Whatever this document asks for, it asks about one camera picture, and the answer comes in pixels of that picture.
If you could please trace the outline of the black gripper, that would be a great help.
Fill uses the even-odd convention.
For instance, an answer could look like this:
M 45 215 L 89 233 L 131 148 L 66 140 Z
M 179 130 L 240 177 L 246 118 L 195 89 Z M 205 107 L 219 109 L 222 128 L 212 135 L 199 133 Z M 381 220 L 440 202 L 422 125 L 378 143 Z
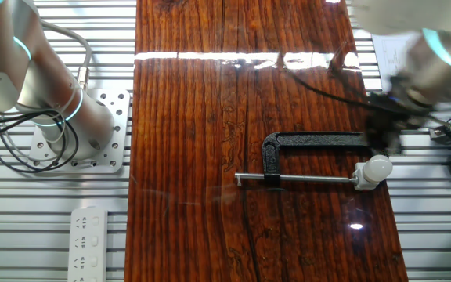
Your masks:
M 366 119 L 365 136 L 370 148 L 382 151 L 384 143 L 388 154 L 400 154 L 402 145 L 399 129 L 419 128 L 433 111 L 433 106 L 414 99 L 408 78 L 391 78 L 388 92 L 371 92 L 368 96 L 372 109 Z

